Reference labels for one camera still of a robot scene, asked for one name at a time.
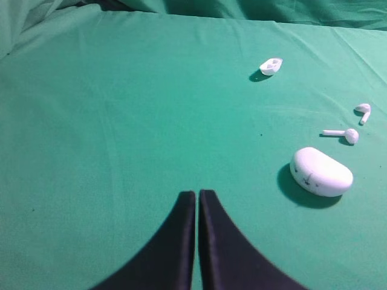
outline earbud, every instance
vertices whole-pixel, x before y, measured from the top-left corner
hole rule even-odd
[[[364,113],[363,118],[360,120],[360,124],[364,125],[367,122],[369,115],[371,115],[371,105],[370,104],[360,104],[355,108],[356,111]]]
[[[356,144],[359,140],[359,133],[355,129],[342,130],[323,130],[324,136],[344,136],[350,144]]]

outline charging case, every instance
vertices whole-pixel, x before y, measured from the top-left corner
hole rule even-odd
[[[319,196],[342,195],[353,183],[347,167],[313,147],[295,153],[290,172],[301,187]]]

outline wireless earbud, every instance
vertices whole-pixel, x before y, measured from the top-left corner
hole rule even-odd
[[[367,122],[369,115],[371,115],[371,105],[370,104],[360,104],[355,108],[356,111],[364,113],[363,118],[360,120],[360,124],[364,125]]]
[[[359,140],[359,133],[355,129],[342,130],[323,130],[324,136],[344,136],[350,144],[356,144]]]

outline green fabric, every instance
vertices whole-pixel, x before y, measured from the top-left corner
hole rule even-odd
[[[78,2],[79,0],[1,0],[0,59],[10,53],[22,31],[44,20],[55,9]]]
[[[308,288],[385,289],[386,36],[97,5],[23,32],[0,60],[0,288],[89,288],[148,241],[179,191],[207,188]],[[276,75],[255,73],[273,56]],[[355,146],[319,136],[349,127]],[[340,200],[292,180],[306,146],[352,170]]]
[[[385,0],[120,0],[148,12],[387,30]]]

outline white earbud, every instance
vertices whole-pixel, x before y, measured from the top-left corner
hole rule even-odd
[[[369,115],[371,115],[371,105],[370,104],[360,104],[355,108],[356,111],[364,113],[363,118],[360,120],[360,124],[364,125],[367,122]]]
[[[323,130],[324,136],[344,136],[350,144],[356,144],[359,140],[359,133],[355,129],[342,130]]]

